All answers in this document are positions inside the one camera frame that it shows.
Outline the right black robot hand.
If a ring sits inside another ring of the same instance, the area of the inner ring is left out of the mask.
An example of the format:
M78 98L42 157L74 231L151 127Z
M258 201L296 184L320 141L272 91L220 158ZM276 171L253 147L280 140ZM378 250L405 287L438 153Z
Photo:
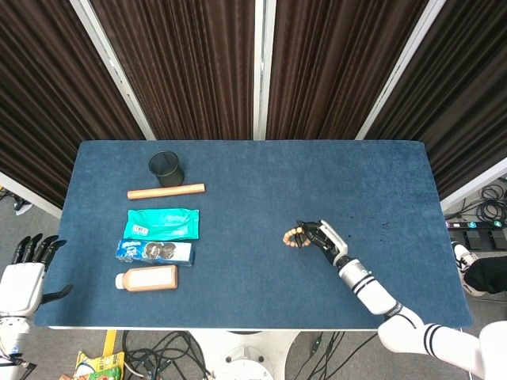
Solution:
M336 230L325 220L318 222L296 221L295 244L298 248L315 245L327 261L338 268L339 261L348 256L348 245Z

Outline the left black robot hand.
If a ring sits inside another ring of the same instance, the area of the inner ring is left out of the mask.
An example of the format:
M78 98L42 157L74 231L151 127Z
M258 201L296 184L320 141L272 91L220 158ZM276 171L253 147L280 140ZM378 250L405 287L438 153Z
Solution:
M29 318L43 304L66 297L73 289L43 292L48 269L56 252L67 242L57 235L26 236L18 242L11 263L1 278L1 316Z

